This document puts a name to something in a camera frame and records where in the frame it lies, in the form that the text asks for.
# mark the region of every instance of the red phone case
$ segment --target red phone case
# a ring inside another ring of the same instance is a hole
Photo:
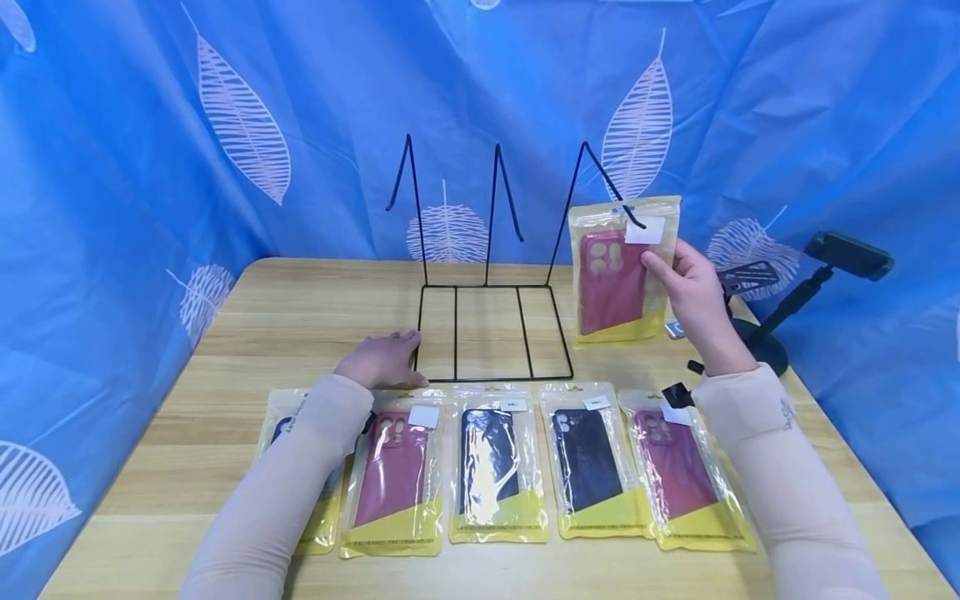
[[[370,435],[354,527],[420,504],[429,431],[409,412],[380,413]]]
[[[649,247],[626,244],[624,231],[596,231],[580,240],[580,334],[636,321],[643,316]]]
[[[693,433],[667,422],[661,411],[639,411],[634,423],[640,444],[657,473],[655,501],[668,519],[688,515],[717,501]]]

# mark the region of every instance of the wooden table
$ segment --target wooden table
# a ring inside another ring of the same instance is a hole
[[[492,281],[542,281],[540,267],[494,266]],[[482,280],[474,266],[431,265],[433,282]],[[243,274],[140,445],[50,581],[51,599],[174,598],[211,520],[247,472],[267,394],[309,387],[356,341],[417,324],[422,275],[414,263],[266,259]],[[554,274],[567,334],[570,270]],[[459,293],[461,376],[524,374],[526,355],[513,289]],[[537,374],[563,372],[556,321],[543,290],[523,292]],[[426,299],[420,367],[450,375],[452,291]],[[580,380],[659,389],[696,376],[686,341],[571,350]],[[852,505],[895,598],[953,598],[792,371],[783,381],[798,419]],[[665,553],[648,540],[560,540],[553,493],[546,545],[461,544],[435,559],[297,558],[297,598],[749,598],[773,597],[758,554]]]

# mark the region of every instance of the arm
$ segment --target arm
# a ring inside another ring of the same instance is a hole
[[[709,261],[678,240],[671,267],[646,252],[674,314],[704,360],[696,405],[743,484],[773,564],[779,600],[889,598],[836,482],[796,423],[780,380],[758,365],[727,318]]]
[[[181,600],[280,598],[290,557],[324,481],[350,452],[373,405],[369,388],[426,380],[409,368],[411,331],[367,338],[314,385],[289,432],[264,452],[210,525]]]
[[[693,397],[740,475],[777,597],[889,598],[850,507],[770,367],[704,377]]]

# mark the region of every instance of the leaf pattern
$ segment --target leaf pattern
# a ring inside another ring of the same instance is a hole
[[[80,512],[49,459],[26,446],[0,442],[0,556]]]
[[[666,30],[657,57],[636,80],[623,99],[603,138],[600,162],[624,200],[639,198],[660,173],[673,135],[673,100],[661,56]],[[611,201],[616,200],[607,185]]]
[[[800,252],[771,239],[767,235],[767,228],[753,218],[730,221],[720,228],[710,239],[707,257],[716,265],[717,271],[741,267],[758,260],[770,262],[780,282],[744,292],[741,295],[744,300],[763,300],[779,294],[790,285],[800,269]]]
[[[483,219],[467,206],[446,203],[422,211],[423,246],[428,262],[484,262],[489,234]],[[407,228],[407,250],[414,260],[423,260],[420,251],[420,221],[414,217]]]
[[[200,102],[229,159],[277,204],[290,187],[292,168],[286,139],[255,91],[197,33]]]
[[[34,28],[16,0],[0,0],[0,21],[3,21],[10,30],[10,35],[23,46],[24,50],[27,52],[36,50]]]
[[[180,320],[195,348],[213,323],[236,279],[219,265],[194,269],[188,283],[180,281],[169,269],[167,273],[186,290],[180,301]]]

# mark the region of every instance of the hand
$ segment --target hand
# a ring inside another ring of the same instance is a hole
[[[413,383],[428,385],[426,377],[410,368],[410,355],[420,345],[420,332],[411,329],[399,331],[384,338],[368,337],[353,354],[340,361],[334,374],[356,381],[369,389],[381,385]]]
[[[756,360],[727,317],[720,279],[705,256],[678,239],[672,268],[652,252],[644,252],[640,260],[666,288],[673,313],[700,352],[707,375],[756,369]]]

